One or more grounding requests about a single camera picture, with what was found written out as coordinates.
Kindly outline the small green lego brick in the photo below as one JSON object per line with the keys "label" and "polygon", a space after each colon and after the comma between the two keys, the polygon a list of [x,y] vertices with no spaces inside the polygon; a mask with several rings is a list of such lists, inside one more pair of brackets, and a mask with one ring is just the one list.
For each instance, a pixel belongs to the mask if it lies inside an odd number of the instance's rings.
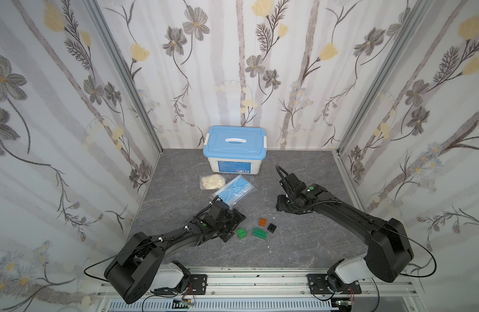
{"label": "small green lego brick", "polygon": [[239,240],[242,240],[242,239],[246,238],[246,236],[247,236],[247,233],[243,228],[240,228],[240,229],[236,230],[236,233],[237,233],[237,236],[238,236]]}

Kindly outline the black lego brick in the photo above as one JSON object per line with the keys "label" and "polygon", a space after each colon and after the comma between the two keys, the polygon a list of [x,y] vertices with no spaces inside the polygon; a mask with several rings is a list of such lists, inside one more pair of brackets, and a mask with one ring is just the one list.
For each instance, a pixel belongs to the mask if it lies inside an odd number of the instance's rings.
{"label": "black lego brick", "polygon": [[274,225],[274,224],[272,224],[272,223],[269,224],[269,226],[268,226],[268,231],[269,231],[270,233],[274,233],[276,229],[277,229],[277,226],[276,226],[276,225]]}

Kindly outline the orange lego brick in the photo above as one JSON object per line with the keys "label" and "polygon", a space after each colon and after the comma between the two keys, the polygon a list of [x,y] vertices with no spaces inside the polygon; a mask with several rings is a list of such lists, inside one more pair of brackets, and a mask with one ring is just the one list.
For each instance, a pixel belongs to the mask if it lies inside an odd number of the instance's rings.
{"label": "orange lego brick", "polygon": [[261,227],[266,227],[267,226],[267,220],[265,218],[261,218],[258,222],[259,226]]}

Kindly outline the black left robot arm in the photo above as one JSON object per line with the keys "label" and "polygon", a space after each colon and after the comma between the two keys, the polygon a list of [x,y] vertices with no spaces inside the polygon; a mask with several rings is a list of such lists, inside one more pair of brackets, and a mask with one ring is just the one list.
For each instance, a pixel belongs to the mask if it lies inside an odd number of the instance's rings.
{"label": "black left robot arm", "polygon": [[132,304],[150,290],[165,257],[213,239],[226,243],[245,219],[216,196],[181,229],[160,235],[134,234],[107,266],[104,277]]}

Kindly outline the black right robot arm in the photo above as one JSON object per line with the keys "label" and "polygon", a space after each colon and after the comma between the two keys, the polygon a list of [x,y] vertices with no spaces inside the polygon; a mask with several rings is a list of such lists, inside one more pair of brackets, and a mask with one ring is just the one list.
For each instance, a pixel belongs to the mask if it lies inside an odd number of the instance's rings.
{"label": "black right robot arm", "polygon": [[326,283],[331,292],[340,293],[352,283],[367,278],[392,283],[413,260],[414,252],[405,228],[397,219],[384,220],[364,213],[321,185],[306,185],[281,166],[275,168],[285,191],[277,198],[277,211],[294,215],[321,214],[350,231],[368,247],[365,254],[340,260],[330,267]]}

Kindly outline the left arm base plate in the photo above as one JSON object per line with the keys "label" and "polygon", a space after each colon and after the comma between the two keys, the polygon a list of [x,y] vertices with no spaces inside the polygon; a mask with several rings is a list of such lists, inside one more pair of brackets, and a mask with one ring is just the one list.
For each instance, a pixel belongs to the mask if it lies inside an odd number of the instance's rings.
{"label": "left arm base plate", "polygon": [[169,285],[157,284],[157,278],[150,287],[150,293],[161,296],[178,296],[178,295],[205,295],[207,290],[206,274],[184,275],[177,282],[171,282]]}

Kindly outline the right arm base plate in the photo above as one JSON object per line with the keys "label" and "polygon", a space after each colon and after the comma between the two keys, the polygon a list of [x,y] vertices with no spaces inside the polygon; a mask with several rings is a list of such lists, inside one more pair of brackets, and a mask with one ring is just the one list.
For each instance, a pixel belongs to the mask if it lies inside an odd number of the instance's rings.
{"label": "right arm base plate", "polygon": [[307,274],[307,282],[312,295],[360,295],[362,289],[358,282],[350,284],[330,283],[326,274]]}

